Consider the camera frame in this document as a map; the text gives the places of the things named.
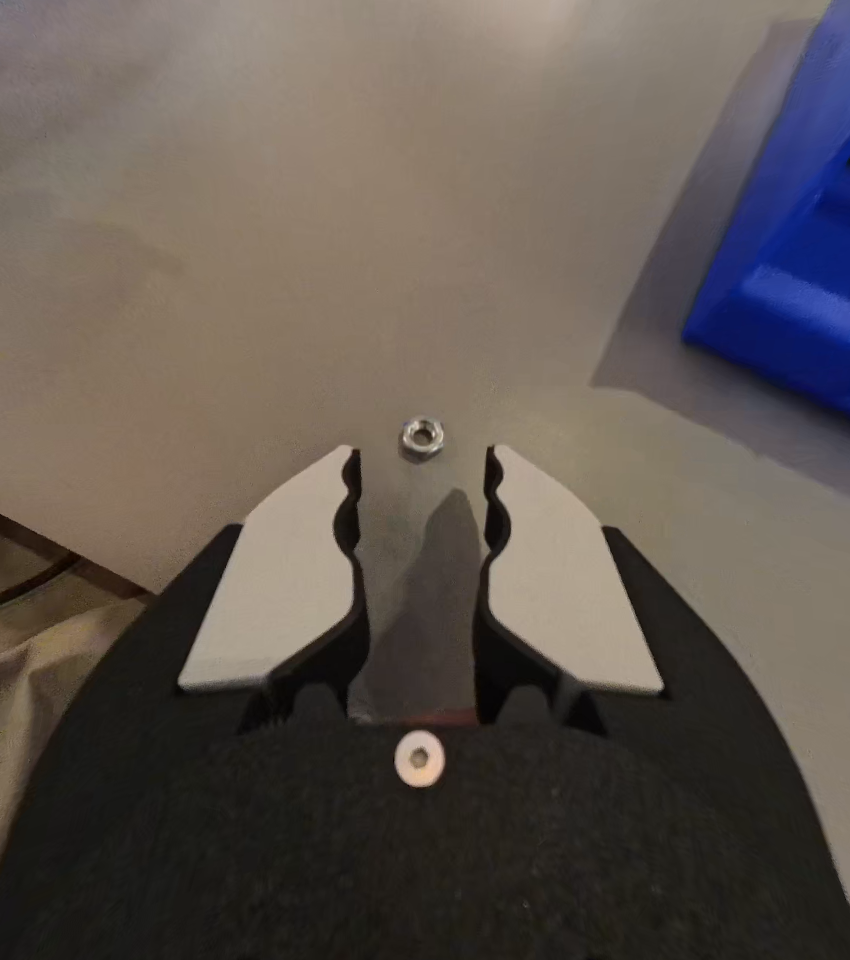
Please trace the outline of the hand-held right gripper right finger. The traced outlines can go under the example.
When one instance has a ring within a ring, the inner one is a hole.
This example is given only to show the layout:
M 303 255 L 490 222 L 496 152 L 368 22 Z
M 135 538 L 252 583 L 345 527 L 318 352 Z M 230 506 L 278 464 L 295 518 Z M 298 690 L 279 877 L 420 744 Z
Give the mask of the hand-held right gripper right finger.
M 603 724 L 604 701 L 660 702 L 666 682 L 596 514 L 508 445 L 491 445 L 484 463 L 479 723 L 503 721 L 521 690 L 558 724 Z

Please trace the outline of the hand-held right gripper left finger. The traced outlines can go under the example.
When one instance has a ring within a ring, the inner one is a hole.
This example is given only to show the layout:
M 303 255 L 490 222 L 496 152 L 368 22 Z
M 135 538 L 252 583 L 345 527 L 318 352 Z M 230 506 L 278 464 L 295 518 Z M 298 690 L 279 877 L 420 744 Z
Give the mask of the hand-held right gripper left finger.
M 304 692 L 347 714 L 370 652 L 360 497 L 360 452 L 340 445 L 251 510 L 179 673 L 182 693 L 251 692 L 248 724 L 289 716 Z

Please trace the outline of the steel hex nut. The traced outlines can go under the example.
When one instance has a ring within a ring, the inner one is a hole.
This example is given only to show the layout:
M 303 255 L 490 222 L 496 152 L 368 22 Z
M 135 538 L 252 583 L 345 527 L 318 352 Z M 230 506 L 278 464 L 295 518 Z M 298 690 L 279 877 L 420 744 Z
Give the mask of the steel hex nut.
M 400 455 L 409 462 L 427 462 L 445 446 L 446 431 L 440 419 L 419 415 L 406 420 L 399 434 Z

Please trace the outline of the blue divided storage bin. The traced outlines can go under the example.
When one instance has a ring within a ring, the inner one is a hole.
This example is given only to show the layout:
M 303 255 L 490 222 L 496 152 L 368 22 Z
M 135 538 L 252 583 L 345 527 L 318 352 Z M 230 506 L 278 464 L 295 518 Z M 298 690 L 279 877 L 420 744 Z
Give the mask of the blue divided storage bin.
M 850 416 L 850 1 L 815 28 L 683 340 Z

